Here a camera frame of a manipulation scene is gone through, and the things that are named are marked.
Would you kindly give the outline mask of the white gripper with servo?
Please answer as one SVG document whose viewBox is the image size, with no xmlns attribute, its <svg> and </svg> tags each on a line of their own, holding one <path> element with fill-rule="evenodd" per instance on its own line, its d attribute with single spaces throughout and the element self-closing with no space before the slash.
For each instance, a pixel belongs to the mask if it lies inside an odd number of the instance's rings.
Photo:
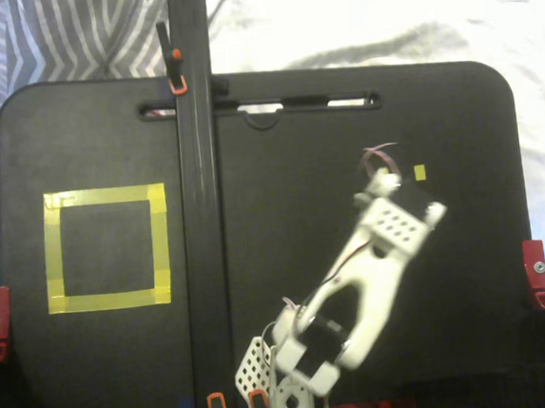
<svg viewBox="0 0 545 408">
<path fill-rule="evenodd" d="M 367 186 L 368 192 L 373 196 L 392 195 L 401 185 L 401 176 L 389 172 L 385 167 L 376 171 Z"/>
</svg>

